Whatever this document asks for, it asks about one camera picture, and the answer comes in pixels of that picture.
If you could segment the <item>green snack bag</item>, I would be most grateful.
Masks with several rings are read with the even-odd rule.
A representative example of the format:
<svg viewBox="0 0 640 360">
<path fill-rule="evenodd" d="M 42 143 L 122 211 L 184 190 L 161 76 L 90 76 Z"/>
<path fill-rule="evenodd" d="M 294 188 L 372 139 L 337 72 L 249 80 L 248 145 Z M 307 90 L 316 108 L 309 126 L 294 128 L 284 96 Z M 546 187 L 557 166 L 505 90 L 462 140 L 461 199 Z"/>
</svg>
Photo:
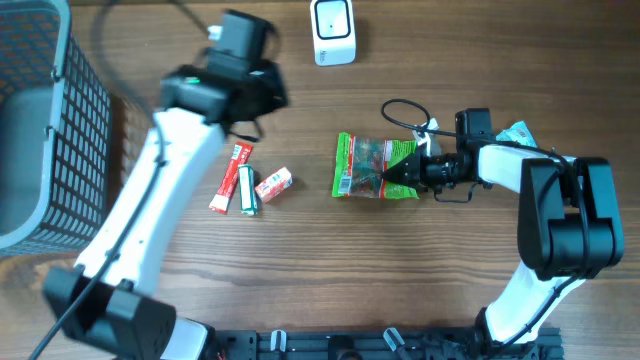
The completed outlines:
<svg viewBox="0 0 640 360">
<path fill-rule="evenodd" d="M 414 140 L 384 140 L 341 132 L 336 148 L 332 196 L 417 199 L 415 189 L 382 178 L 384 171 L 415 150 Z"/>
</svg>

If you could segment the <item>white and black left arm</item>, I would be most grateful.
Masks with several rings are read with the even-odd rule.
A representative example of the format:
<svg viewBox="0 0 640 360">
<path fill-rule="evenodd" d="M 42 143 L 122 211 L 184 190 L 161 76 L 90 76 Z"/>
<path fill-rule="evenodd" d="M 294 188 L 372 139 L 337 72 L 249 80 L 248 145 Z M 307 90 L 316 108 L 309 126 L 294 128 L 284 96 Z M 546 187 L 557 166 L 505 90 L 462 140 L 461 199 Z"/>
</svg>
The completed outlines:
<svg viewBox="0 0 640 360">
<path fill-rule="evenodd" d="M 119 359 L 226 357 L 212 327 L 153 294 L 181 213 L 233 125 L 288 103 L 278 66 L 264 55 L 274 33 L 271 22 L 228 10 L 208 29 L 206 64 L 162 79 L 161 106 L 105 223 L 73 268 L 45 279 L 54 332 Z"/>
</svg>

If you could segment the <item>red white box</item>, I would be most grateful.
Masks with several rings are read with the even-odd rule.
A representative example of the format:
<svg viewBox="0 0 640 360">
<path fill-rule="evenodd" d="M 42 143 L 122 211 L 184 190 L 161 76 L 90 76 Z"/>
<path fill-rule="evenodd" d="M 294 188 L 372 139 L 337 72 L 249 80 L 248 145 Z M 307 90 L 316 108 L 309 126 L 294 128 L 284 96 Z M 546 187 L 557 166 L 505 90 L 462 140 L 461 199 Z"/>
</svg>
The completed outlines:
<svg viewBox="0 0 640 360">
<path fill-rule="evenodd" d="M 209 209 L 221 214 L 227 214 L 233 193 L 238 183 L 238 168 L 245 165 L 251 155 L 253 146 L 246 142 L 237 142 L 226 168 L 221 185 L 209 203 Z"/>
</svg>

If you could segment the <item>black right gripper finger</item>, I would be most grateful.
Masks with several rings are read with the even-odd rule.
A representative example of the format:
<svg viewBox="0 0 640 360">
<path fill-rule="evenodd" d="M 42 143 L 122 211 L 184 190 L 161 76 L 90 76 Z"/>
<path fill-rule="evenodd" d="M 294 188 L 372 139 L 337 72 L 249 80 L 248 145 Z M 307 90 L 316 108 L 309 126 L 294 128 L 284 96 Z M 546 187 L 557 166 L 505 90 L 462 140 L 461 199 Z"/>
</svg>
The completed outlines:
<svg viewBox="0 0 640 360">
<path fill-rule="evenodd" d="M 421 183 L 420 177 L 409 173 L 384 173 L 384 179 L 397 185 L 406 186 L 416 191 L 423 191 L 425 186 Z"/>
<path fill-rule="evenodd" d="M 420 177 L 421 181 L 421 166 L 422 155 L 419 152 L 414 152 L 404 159 L 400 160 L 397 164 L 391 166 L 389 169 L 382 173 L 382 179 L 384 179 L 384 173 L 409 173 L 415 174 Z"/>
</svg>

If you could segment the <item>green white box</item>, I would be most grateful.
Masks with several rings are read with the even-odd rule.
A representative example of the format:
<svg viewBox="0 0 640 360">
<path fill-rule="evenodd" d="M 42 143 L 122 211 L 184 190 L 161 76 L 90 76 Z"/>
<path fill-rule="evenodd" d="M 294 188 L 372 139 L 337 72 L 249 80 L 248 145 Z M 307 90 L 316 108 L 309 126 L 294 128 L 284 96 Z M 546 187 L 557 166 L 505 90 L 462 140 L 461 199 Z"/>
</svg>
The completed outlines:
<svg viewBox="0 0 640 360">
<path fill-rule="evenodd" d="M 258 213 L 257 198 L 254 189 L 254 170 L 248 165 L 238 167 L 241 212 L 248 216 Z"/>
</svg>

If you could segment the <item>orange tissue pack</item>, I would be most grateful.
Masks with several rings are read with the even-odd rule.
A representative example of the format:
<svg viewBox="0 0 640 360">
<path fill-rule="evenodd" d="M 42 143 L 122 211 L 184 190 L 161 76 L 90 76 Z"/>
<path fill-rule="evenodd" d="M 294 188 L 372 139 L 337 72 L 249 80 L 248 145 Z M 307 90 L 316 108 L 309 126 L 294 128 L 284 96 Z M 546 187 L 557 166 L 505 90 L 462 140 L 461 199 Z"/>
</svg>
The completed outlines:
<svg viewBox="0 0 640 360">
<path fill-rule="evenodd" d="M 286 167 L 282 167 L 261 181 L 255 187 L 255 191 L 260 200 L 263 203 L 267 203 L 287 189 L 292 182 L 293 176 L 291 172 Z"/>
</svg>

